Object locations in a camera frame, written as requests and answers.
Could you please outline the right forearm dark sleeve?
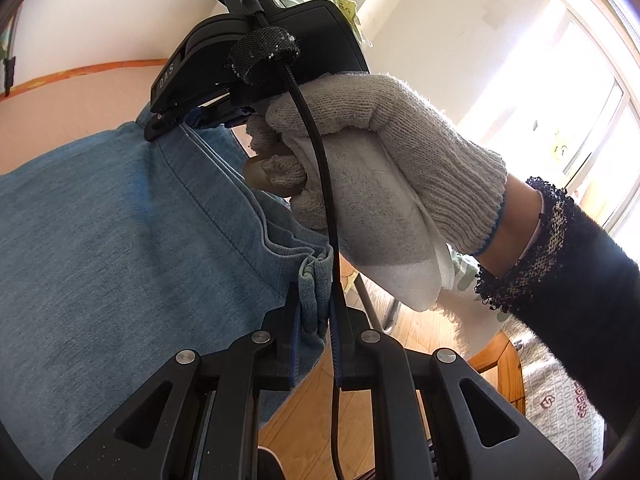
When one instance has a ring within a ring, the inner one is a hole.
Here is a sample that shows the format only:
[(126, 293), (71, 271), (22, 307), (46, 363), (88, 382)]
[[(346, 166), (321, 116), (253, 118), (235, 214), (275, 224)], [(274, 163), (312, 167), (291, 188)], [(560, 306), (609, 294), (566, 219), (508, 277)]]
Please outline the right forearm dark sleeve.
[(541, 178), (541, 232), (502, 278), (477, 292), (526, 324), (623, 434), (639, 409), (639, 268), (562, 188)]

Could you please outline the right hand white knit glove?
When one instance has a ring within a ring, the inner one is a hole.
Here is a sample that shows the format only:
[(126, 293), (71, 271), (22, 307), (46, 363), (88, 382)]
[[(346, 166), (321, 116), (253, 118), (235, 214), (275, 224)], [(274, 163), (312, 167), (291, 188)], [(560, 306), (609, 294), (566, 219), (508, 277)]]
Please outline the right hand white knit glove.
[(496, 234), (503, 159), (390, 75), (326, 76), (302, 93), (326, 151), (342, 255), (428, 310), (454, 284), (452, 254), (479, 255)]

